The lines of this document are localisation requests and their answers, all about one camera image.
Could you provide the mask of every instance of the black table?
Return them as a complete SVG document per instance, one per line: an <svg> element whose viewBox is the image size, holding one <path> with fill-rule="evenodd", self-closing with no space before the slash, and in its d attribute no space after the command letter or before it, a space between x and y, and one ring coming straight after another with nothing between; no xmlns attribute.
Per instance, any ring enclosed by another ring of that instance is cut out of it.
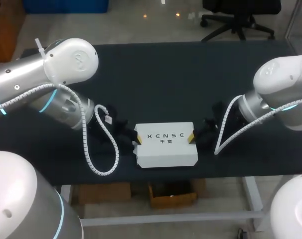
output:
<svg viewBox="0 0 302 239"><path fill-rule="evenodd" d="M198 125L212 116L213 103L228 102L252 89L254 74L266 61L294 54L286 41L95 48L100 64L97 73L72 88L96 104L114 105L132 127L179 121ZM35 52L27 50L24 56ZM94 138L89 141L96 167L111 167L112 149L98 149ZM140 169L134 154L122 153L117 170L99 177L84 159L80 132L26 107L0 119L0 150L23 156L53 185L302 173L302 132L288 130L278 120L250 129L218 156L199 148L194 167Z"/></svg>

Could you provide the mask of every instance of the gray floor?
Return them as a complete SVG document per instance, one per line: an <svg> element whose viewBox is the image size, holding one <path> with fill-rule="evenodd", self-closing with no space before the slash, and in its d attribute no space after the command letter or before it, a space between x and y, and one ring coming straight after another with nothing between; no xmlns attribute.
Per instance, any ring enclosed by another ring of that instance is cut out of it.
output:
<svg viewBox="0 0 302 239"><path fill-rule="evenodd" d="M280 176L256 178L263 202L268 200L280 178ZM139 186L134 186L133 190L137 191L137 188ZM208 198L200 199L192 207L184 209L153 210L150 208L148 199L141 196L135 196L129 202L101 203L74 206L74 208L82 218L232 212L248 209L240 178L207 179L207 192ZM255 233L250 220L87 227L84 232L87 239L119 237L236 239L239 227L247 230L251 239L273 239L270 228L266 232Z"/></svg>
<svg viewBox="0 0 302 239"><path fill-rule="evenodd" d="M259 24L273 28L276 37L283 38L295 0L282 0L278 15L257 16ZM199 26L200 16L206 12L200 0L110 0L107 14L51 14L28 15L18 39L13 59L24 49L35 47L39 38L46 46L54 40L80 37L92 44L200 41L221 26L210 22L207 28ZM266 34L246 30L248 39L265 39ZM237 40L236 35L226 32L215 40ZM280 177L258 177L262 199L269 197ZM154 211L148 200L134 197L127 203L86 205L75 207L85 218L117 217L182 212L222 212L245 210L248 207L241 180L218 178L207 180L209 197L199 200L187 209ZM164 223L130 226L106 226L85 228L86 239L97 238L204 238L235 239L238 227L250 232L251 239L272 239L272 233L254 233L249 220L193 223Z"/></svg>

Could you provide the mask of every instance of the white spiral cable wrap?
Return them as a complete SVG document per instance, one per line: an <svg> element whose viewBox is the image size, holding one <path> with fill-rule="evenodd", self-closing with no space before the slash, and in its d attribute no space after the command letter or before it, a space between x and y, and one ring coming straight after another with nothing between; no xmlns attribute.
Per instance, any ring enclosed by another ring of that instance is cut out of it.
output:
<svg viewBox="0 0 302 239"><path fill-rule="evenodd" d="M35 88L33 88L33 89L29 90L29 91L26 91L26 92L22 93L21 95L15 97L14 99L1 104L0 105L0 110L1 109L5 109L8 106L10 106L10 105L12 105L12 104L14 104L16 102L23 100L27 96L30 96L31 94L34 94L35 92L41 91L41 90L46 89L46 88L55 88L55 85L52 84L52 83L43 84L43 85L35 87ZM104 126L103 122L101 121L101 119L100 119L100 117L98 115L98 108L101 108L104 111L104 113L108 115L107 109L104 106L102 106L102 105L96 105L95 108L94 108L94 111L95 111L95 116L97 118L97 121L98 121L99 125L101 126L101 128L103 129L103 131L106 133L106 135L108 136L108 138L110 139L112 145L115 148L116 160L115 160L115 163L114 163L113 167L109 171L107 171L107 172L100 172L92 164L90 156L89 156L89 149L88 149L88 142L87 142L86 114L85 114L85 110L84 110L84 107L82 105L82 102L81 102L80 98L78 97L78 95L73 90L71 90L69 87L67 87L65 85L62 85L62 84L59 84L58 88L60 88L60 89L62 89L64 91L69 92L76 99L77 104L79 105L79 109L80 109L80 113L81 113L81 120L82 120L83 148L84 148L85 158L86 158L86 161L87 161L90 169L95 174L97 174L99 176L107 176L107 175L113 173L115 171L115 169L117 168L117 166L118 166L118 162L119 162L119 149L118 149L116 141L114 140L114 138L112 137L112 135L110 134L110 132L107 130L107 128Z"/></svg>
<svg viewBox="0 0 302 239"><path fill-rule="evenodd" d="M226 123L226 120L227 120L227 117L230 113L230 110L233 106L233 104L240 98L241 96L237 96L235 97L229 104L229 106L227 107L227 110L225 112L225 115L224 115L224 118L223 118L223 121L222 121L222 125L221 125L221 129L220 129L220 134L219 134L219 137L218 137L218 140L217 140L217 143L216 143L216 147L215 147L215 150L214 150L214 154L217 155L219 154L219 152L222 151L222 149L225 148L225 146L227 146L232 140L234 140L235 138L237 138L238 136L240 136L242 133L244 133L245 131L247 131L248 129L250 129L251 127L259 124L259 123L262 123L263 121L265 121L266 119L268 119L269 117L277 114L278 112L281 112L282 110L288 108L288 107L291 107L291 106L294 106L294 105L299 105L302 103L302 99L301 100L297 100L297 101L293 101L293 102L290 102L288 104L285 104L281 107L278 107L276 109L274 109L273 111L259 117L258 119L250 122L248 125L244 126L243 128L241 128L239 131L237 131L235 134L233 134L231 137L229 137L227 140L225 140L222 145L220 146L220 143L221 143L221 140L222 140L222 136L223 136L223 132L224 132L224 127L225 127L225 123Z"/></svg>

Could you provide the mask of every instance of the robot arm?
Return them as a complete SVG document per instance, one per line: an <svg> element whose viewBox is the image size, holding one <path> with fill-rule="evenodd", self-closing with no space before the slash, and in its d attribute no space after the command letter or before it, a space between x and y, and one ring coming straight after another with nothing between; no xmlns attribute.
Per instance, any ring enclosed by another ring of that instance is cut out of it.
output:
<svg viewBox="0 0 302 239"><path fill-rule="evenodd" d="M37 86L52 83L69 85L91 78L98 69L98 55L95 48L79 38L53 42L40 53L5 63L0 66L0 104L7 102ZM94 112L94 103L79 94L87 123ZM41 113L47 114L71 128L81 129L81 114L76 100L67 92L53 88L37 91L15 104L2 109L0 115L29 104Z"/></svg>
<svg viewBox="0 0 302 239"><path fill-rule="evenodd" d="M302 99L302 55L265 63L255 74L254 90L243 95L239 110L248 123L287 103ZM302 103L276 114L292 130L302 130Z"/></svg>

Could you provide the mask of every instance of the white box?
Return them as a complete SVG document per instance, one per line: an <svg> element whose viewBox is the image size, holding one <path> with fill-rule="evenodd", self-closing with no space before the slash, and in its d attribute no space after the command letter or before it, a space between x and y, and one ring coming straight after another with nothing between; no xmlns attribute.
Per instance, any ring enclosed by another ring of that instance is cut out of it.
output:
<svg viewBox="0 0 302 239"><path fill-rule="evenodd" d="M135 130L142 144L134 153L141 168L194 166L197 162L195 144L187 138L193 132L192 122L139 123Z"/></svg>

